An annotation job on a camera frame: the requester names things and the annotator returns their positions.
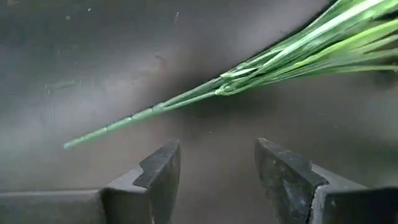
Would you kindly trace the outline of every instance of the dark metal tool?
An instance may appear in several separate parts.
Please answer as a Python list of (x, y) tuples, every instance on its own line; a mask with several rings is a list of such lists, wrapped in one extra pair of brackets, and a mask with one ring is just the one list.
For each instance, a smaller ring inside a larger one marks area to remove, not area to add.
[(257, 140), (255, 155), (281, 224), (398, 223), (398, 189), (370, 189), (266, 139)]
[(180, 149), (170, 142), (101, 189), (0, 193), (0, 223), (166, 224), (180, 182)]

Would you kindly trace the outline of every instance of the artificial grass bunch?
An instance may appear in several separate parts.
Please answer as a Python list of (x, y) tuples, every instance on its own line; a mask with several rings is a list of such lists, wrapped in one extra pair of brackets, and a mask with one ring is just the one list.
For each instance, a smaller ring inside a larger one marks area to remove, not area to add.
[(260, 54), (190, 91), (67, 142), (64, 148), (147, 117), (211, 96), (228, 96), (290, 78), (371, 70), (398, 71), (380, 63), (398, 48), (380, 50), (398, 39), (398, 0), (337, 0), (310, 25)]

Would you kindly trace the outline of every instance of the metal jaw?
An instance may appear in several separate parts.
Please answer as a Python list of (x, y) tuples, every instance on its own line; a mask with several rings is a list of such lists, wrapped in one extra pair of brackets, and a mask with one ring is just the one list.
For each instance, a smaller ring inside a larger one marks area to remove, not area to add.
[(101, 189), (0, 193), (0, 222), (166, 224), (179, 182), (180, 148), (170, 142)]
[(369, 189), (266, 139), (257, 140), (255, 155), (281, 224), (398, 222), (398, 189)]

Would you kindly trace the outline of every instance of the dark gray background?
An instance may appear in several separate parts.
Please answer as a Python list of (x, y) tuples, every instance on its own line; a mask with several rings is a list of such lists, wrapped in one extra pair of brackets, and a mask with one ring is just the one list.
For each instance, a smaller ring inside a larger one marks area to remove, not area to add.
[(72, 138), (217, 76), (327, 4), (0, 1), (0, 189), (104, 185), (179, 139), (174, 223), (270, 223), (254, 167), (256, 137), (362, 184), (398, 184), (398, 89), (388, 74), (291, 80), (62, 149)]

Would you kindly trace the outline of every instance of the gray surface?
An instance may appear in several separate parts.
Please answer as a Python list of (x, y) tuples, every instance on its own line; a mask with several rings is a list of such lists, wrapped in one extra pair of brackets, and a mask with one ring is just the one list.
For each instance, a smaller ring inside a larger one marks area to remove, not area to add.
[(265, 223), (256, 137), (365, 185), (398, 182), (398, 89), (375, 74), (215, 98), (62, 150), (227, 70), (327, 0), (1, 2), (0, 189), (103, 185), (179, 139), (174, 223)]

